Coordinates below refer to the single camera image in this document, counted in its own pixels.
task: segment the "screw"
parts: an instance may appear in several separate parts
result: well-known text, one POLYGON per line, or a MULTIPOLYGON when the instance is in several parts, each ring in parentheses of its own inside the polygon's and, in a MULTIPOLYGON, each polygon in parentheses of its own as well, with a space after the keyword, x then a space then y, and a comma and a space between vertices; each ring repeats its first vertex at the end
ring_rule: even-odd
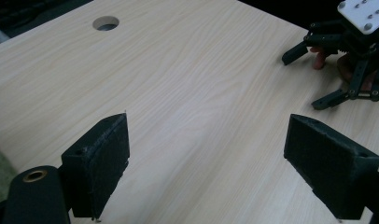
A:
POLYGON ((48 171, 46 171, 46 170, 32 171, 30 174, 27 174, 23 178, 23 182, 25 182, 25 183, 36 182, 37 180, 44 178, 47 174, 48 174, 48 171))
POLYGON ((345 1, 341 2, 338 7, 339 8, 344 8, 344 6, 346 6, 346 2, 345 1))
POLYGON ((364 30, 371 30, 371 28, 372 28, 372 23, 367 23, 364 26, 364 30))

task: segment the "robotic hand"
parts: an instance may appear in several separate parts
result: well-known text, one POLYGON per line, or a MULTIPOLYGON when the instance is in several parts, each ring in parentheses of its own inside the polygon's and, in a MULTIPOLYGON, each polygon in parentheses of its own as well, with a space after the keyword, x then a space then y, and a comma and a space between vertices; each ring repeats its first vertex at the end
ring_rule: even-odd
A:
POLYGON ((338 11, 343 15, 340 20, 312 23, 303 41, 282 57, 288 65, 306 54, 308 47, 322 48, 327 54, 349 53, 355 71, 348 90, 339 89, 312 102, 317 110, 349 99, 379 101, 379 1, 345 0, 338 11), (361 84, 372 71, 377 71, 372 87, 362 91, 361 84))

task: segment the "table surface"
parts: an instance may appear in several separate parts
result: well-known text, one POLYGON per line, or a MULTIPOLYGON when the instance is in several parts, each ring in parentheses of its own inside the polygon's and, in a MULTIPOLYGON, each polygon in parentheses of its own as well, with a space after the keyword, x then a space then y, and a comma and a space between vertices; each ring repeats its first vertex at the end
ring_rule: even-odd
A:
POLYGON ((339 223, 283 158, 289 116, 379 155, 379 102, 314 110, 343 82, 339 55, 283 65, 305 34, 234 0, 92 1, 0 45, 0 149, 19 172, 58 167, 126 111, 131 158, 102 223, 339 223), (92 28, 103 16, 119 26, 92 28))

